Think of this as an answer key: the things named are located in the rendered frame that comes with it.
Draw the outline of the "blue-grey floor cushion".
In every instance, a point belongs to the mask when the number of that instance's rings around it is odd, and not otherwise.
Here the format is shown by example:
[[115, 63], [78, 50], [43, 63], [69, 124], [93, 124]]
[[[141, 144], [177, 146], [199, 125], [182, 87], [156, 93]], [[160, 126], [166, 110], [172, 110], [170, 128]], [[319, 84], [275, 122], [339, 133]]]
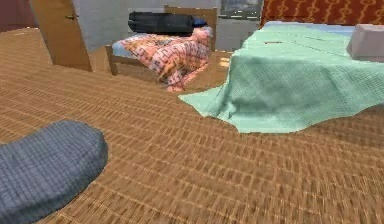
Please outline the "blue-grey floor cushion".
[[103, 133], [61, 120], [0, 144], [0, 224], [31, 224], [63, 208], [102, 172]]

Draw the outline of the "brown wooden room door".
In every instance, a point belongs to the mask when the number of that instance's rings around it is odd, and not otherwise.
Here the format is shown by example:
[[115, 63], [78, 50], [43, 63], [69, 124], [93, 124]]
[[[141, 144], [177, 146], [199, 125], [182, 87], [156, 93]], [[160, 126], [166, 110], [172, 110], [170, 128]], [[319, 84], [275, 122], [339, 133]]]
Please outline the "brown wooden room door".
[[54, 65], [91, 71], [89, 55], [72, 0], [30, 0], [39, 30]]

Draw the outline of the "wooden bed with patterned quilt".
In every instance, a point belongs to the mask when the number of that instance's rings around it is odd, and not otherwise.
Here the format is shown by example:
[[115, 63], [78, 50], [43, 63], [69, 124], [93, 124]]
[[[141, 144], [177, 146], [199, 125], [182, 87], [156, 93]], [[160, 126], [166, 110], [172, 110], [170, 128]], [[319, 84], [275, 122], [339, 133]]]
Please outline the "wooden bed with patterned quilt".
[[203, 19], [207, 25], [195, 28], [190, 37], [142, 34], [106, 45], [112, 75], [118, 74], [118, 63], [143, 66], [155, 72], [168, 91], [183, 91], [187, 83], [208, 67], [209, 57], [215, 51], [217, 8], [165, 4], [164, 12], [189, 14]]

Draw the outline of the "bed with green blanket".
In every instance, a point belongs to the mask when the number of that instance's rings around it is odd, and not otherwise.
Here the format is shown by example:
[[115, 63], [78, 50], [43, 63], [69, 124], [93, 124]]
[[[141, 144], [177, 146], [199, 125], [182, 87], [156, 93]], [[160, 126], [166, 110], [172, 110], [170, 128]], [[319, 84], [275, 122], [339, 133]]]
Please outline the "bed with green blanket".
[[182, 95], [241, 133], [289, 133], [384, 103], [384, 63], [346, 51], [351, 26], [269, 22], [236, 50], [223, 85]]

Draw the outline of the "red patterned headboard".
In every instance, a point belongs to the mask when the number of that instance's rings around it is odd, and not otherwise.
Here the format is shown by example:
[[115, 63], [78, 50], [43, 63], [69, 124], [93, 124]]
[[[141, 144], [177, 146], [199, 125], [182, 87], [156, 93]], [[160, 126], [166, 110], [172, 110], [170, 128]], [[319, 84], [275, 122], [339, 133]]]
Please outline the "red patterned headboard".
[[384, 0], [263, 0], [260, 26], [269, 21], [384, 25]]

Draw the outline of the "pale grey pillow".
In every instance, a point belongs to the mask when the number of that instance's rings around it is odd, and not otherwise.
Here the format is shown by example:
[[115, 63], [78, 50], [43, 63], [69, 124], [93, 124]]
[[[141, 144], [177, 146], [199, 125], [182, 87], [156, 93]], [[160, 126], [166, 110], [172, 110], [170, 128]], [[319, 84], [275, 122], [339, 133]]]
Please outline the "pale grey pillow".
[[357, 24], [346, 50], [354, 60], [384, 63], [384, 25]]

